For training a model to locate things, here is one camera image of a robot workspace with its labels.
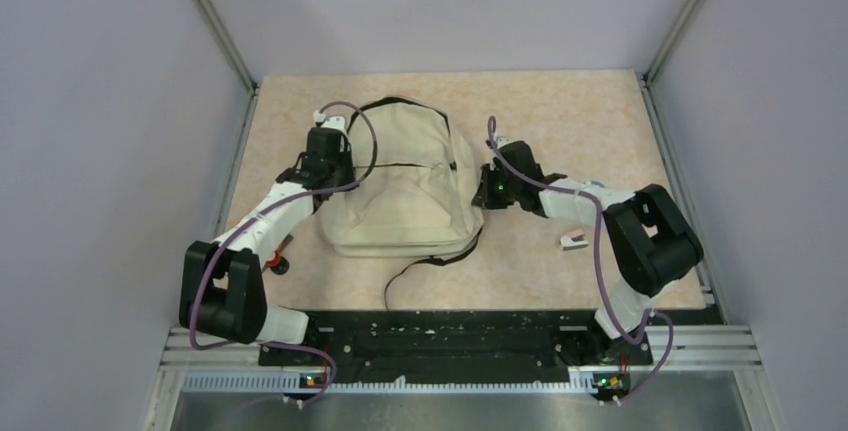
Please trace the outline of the beige canvas backpack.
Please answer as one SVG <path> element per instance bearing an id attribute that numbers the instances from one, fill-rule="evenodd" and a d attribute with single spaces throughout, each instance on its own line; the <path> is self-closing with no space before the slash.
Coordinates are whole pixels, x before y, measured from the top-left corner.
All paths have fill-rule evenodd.
<path id="1" fill-rule="evenodd" d="M 411 98 L 365 104 L 347 127 L 355 177 L 318 212 L 323 237 L 354 258 L 408 258 L 444 267 L 477 248 L 484 215 L 474 205 L 481 170 L 449 115 Z"/>

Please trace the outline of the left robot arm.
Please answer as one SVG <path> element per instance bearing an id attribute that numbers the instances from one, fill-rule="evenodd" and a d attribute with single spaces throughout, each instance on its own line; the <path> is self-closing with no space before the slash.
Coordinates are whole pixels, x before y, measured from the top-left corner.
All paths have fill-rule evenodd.
<path id="1" fill-rule="evenodd" d="M 237 225 L 185 254 L 179 323 L 227 343 L 282 343 L 297 364 L 319 355 L 320 337 L 306 313 L 269 304 L 263 270 L 281 264 L 279 248 L 330 196 L 352 189 L 349 139 L 341 127 L 321 125 L 307 136 L 295 166 L 283 171 L 263 200 Z"/>

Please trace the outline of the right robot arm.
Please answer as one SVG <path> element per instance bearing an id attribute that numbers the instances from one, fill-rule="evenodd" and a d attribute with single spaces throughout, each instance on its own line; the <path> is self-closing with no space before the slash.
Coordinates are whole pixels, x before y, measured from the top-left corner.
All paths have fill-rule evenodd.
<path id="1" fill-rule="evenodd" d="M 474 205 L 505 209 L 518 204 L 546 219 L 563 219 L 593 232 L 593 267 L 601 295 L 597 329 L 586 336 L 589 355 L 612 363 L 642 339 L 654 315 L 653 299 L 685 277 L 704 258 L 700 239 L 661 185 L 636 191 L 543 173 L 530 146 L 506 138 L 488 140 L 493 161 L 482 166 Z"/>

